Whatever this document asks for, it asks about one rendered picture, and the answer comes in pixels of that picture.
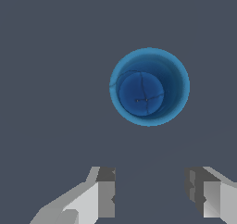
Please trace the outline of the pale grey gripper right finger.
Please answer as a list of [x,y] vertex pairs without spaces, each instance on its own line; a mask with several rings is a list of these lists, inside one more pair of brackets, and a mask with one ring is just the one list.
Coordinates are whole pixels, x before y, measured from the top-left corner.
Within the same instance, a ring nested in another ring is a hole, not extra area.
[[237,182],[212,167],[184,169],[184,191],[204,218],[237,224]]

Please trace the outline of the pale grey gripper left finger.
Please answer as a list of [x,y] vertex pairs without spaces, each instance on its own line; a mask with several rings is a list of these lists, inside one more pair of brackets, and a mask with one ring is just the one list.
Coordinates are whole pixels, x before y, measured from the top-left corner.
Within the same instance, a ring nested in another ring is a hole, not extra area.
[[30,224],[95,224],[115,216],[116,169],[92,167],[85,182],[42,207]]

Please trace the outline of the blue cup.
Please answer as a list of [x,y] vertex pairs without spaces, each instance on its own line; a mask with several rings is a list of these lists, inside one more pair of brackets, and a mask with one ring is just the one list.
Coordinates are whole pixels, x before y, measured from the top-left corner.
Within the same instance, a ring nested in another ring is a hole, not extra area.
[[165,124],[185,107],[190,80],[185,66],[173,54],[141,48],[125,55],[109,82],[112,104],[129,122],[146,127]]

